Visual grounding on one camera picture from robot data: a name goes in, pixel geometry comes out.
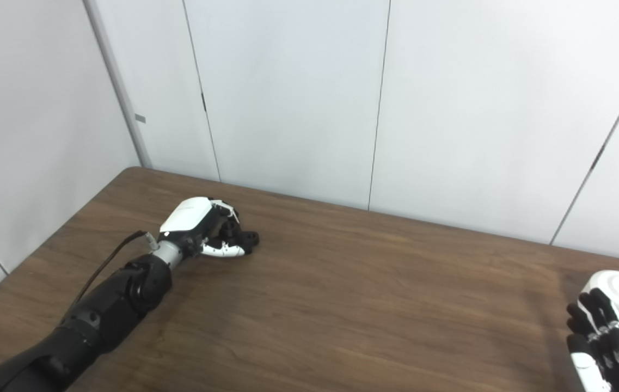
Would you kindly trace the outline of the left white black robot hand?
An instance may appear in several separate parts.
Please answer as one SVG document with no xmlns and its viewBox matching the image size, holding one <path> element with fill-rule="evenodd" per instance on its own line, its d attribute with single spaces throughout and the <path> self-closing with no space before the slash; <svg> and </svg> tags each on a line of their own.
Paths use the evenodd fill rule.
<svg viewBox="0 0 619 392">
<path fill-rule="evenodd" d="M 243 231 L 237 211 L 221 199 L 182 201 L 160 226 L 153 255 L 173 266 L 198 255 L 236 258 L 259 244 L 253 231 Z"/>
</svg>

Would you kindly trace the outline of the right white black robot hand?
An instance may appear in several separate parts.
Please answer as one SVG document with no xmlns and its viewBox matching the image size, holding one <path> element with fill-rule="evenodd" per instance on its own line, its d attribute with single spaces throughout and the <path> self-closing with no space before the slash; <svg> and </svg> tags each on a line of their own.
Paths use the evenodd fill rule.
<svg viewBox="0 0 619 392">
<path fill-rule="evenodd" d="M 600 288 L 566 307 L 566 345 L 584 391 L 619 391 L 619 312 Z"/>
</svg>

